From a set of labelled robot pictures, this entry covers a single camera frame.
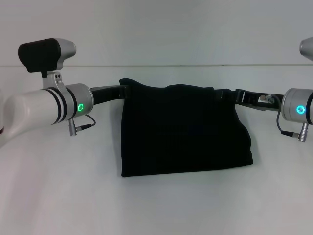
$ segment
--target black fabric bag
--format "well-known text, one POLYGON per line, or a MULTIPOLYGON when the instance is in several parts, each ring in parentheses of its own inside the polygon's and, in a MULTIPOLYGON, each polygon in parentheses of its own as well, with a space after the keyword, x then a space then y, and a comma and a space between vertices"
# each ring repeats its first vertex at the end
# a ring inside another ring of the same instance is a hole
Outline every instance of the black fabric bag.
POLYGON ((253 164, 251 139, 235 105, 217 91, 188 85, 144 86, 124 78, 122 176, 227 169, 253 164))

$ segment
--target white background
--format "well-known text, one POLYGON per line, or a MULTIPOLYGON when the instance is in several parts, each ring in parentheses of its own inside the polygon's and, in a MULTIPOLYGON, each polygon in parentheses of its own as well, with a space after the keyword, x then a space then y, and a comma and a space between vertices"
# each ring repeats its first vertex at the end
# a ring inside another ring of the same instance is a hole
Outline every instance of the white background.
MULTIPOLYGON (((298 51, 313 36, 312 8, 308 0, 2 0, 0 87, 6 98, 42 88, 40 74, 21 65, 18 46, 59 37, 77 46, 61 70, 65 84, 108 86, 128 77, 158 87, 313 89, 313 67, 298 51)), ((64 122, 0 149, 0 235, 312 232, 310 131, 298 143, 279 133, 275 112, 236 107, 254 165, 122 178, 122 106, 95 106, 97 126, 76 137, 64 122)))

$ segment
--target robotic arm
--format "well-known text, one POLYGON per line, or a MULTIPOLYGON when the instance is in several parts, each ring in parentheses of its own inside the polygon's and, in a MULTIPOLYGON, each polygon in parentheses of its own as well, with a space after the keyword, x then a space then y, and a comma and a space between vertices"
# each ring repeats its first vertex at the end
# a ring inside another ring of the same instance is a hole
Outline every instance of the robotic arm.
MULTIPOLYGON (((95 121, 89 116, 94 124, 76 127, 74 118, 87 115, 96 104, 129 97, 128 86, 91 89, 81 83, 65 86, 61 74, 55 70, 60 70, 64 60, 75 53, 75 44, 64 39, 50 38, 20 45, 20 61, 28 72, 41 72, 44 87, 13 95, 5 104, 0 92, 0 148, 19 134, 64 120, 69 122, 70 135, 75 136, 78 131, 94 126, 95 121)), ((313 61, 313 38, 301 42, 300 53, 313 61)), ((313 125, 313 90, 290 89, 285 95, 279 95, 237 89, 228 94, 217 94, 217 99, 277 111, 277 126, 281 133, 298 138, 300 142, 305 142, 308 126, 313 125), (303 124, 299 134, 281 130, 280 112, 284 119, 303 124)))

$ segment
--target black band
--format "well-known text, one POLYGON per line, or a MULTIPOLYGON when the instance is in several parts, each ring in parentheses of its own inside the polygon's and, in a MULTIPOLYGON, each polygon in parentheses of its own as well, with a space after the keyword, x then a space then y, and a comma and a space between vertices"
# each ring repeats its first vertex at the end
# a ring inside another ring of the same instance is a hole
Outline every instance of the black band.
POLYGON ((59 122, 61 122, 61 121, 63 121, 63 120, 65 119, 65 117, 66 117, 66 115, 67 115, 67 103, 66 103, 66 101, 65 101, 65 99, 64 99, 64 96, 62 95, 62 93, 61 93, 58 89, 56 89, 55 87, 49 87, 49 89, 54 90, 54 91, 61 97, 61 100, 62 100, 62 102, 63 102, 64 113, 63 113, 63 117, 62 117, 61 120, 59 121, 59 122))
POLYGON ((58 117, 57 117, 57 119, 54 122, 54 124, 56 124, 58 122, 58 120, 60 119, 60 116, 61 116, 61 104, 60 104, 60 101, 59 101, 58 97, 55 95, 55 93, 53 93, 49 89, 44 89, 44 90, 49 92, 55 98, 55 102, 57 102, 57 105, 58 105, 58 117))
POLYGON ((67 91, 70 93, 70 95, 72 96, 73 101, 74 101, 74 107, 75 107, 74 108, 74 113, 73 113, 73 116, 70 117, 70 119, 72 119, 76 115, 76 112, 77 112, 77 100, 76 100, 76 98, 74 96, 74 93, 69 88, 67 88, 67 91))
POLYGON ((305 112, 305 117, 307 118, 307 121, 310 125, 312 125, 311 119, 310 119, 310 106, 311 106, 311 102, 313 99, 313 92, 311 93, 311 95, 309 96, 308 102, 307 102, 307 107, 306 107, 306 112, 305 112))

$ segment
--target black cloth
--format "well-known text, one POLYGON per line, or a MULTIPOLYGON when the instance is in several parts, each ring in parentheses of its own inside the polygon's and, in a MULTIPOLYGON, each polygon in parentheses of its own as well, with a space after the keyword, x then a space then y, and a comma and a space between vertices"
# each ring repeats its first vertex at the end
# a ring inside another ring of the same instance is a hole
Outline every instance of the black cloth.
POLYGON ((251 139, 235 105, 214 90, 154 88, 131 79, 121 125, 122 176, 227 169, 253 164, 251 139))

